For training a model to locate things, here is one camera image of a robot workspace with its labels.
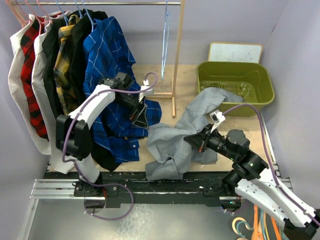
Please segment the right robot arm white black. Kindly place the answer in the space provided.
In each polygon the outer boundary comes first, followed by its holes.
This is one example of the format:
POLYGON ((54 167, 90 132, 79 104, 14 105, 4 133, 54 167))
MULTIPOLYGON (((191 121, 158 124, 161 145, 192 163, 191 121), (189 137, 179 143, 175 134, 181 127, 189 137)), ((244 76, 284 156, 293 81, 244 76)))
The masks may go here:
POLYGON ((244 197, 274 218, 290 240, 311 240, 320 227, 320 211, 293 193, 275 174, 271 165, 250 150, 250 141, 239 129, 222 136, 211 124, 184 137, 198 152, 210 149, 233 161, 222 179, 228 196, 244 197))

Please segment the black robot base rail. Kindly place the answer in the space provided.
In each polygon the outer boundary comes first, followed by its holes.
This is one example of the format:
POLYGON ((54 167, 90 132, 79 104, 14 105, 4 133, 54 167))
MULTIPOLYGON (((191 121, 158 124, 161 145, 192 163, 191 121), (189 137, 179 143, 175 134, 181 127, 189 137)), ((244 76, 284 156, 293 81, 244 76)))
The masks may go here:
POLYGON ((46 172, 45 183, 70 196, 95 200, 106 208, 122 204, 205 205, 238 212, 249 203, 244 197, 223 190, 225 171, 192 171, 180 180, 147 180, 142 171, 102 172, 96 187, 80 180, 78 173, 46 172))

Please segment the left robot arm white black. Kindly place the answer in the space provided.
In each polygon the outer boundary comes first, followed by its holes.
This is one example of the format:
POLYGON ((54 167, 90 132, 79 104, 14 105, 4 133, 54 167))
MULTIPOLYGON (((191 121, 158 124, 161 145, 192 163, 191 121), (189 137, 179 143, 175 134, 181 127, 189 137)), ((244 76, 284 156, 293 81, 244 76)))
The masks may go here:
POLYGON ((94 144, 91 127, 97 117, 115 102, 129 111, 126 118, 131 124, 141 128, 149 126, 144 100, 154 93, 153 86, 144 79, 140 90, 130 91, 132 83, 132 78, 123 72, 114 78, 103 77, 77 109, 56 119, 56 148, 62 151, 64 163, 74 164, 80 179, 86 182, 85 190, 91 196, 98 196, 103 191, 103 184, 98 180, 100 171, 91 155, 94 144))

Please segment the light blue hanger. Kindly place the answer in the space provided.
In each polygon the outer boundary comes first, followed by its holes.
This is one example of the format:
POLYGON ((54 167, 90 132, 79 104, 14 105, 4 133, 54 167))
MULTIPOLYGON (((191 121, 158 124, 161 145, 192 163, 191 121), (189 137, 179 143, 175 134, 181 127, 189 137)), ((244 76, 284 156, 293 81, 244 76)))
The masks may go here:
POLYGON ((161 80, 165 79, 165 69, 168 54, 169 34, 170 34, 170 11, 168 10, 169 2, 165 1, 164 26, 162 34, 162 54, 161 54, 161 80))

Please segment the grey shirt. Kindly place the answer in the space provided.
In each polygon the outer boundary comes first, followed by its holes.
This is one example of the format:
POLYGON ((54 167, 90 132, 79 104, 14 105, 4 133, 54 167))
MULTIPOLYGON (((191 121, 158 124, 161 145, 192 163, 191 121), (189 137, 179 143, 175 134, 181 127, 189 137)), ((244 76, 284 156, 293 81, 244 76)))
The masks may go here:
POLYGON ((174 127, 164 123, 150 126, 147 149, 155 161, 145 165, 147 180, 179 180, 189 171, 192 162, 203 165, 215 163, 218 160, 215 151, 209 149, 203 153, 197 152, 184 141, 184 137, 194 135, 208 125, 207 114, 213 112, 223 102, 243 101, 241 96, 227 90, 208 87, 185 108, 174 127))

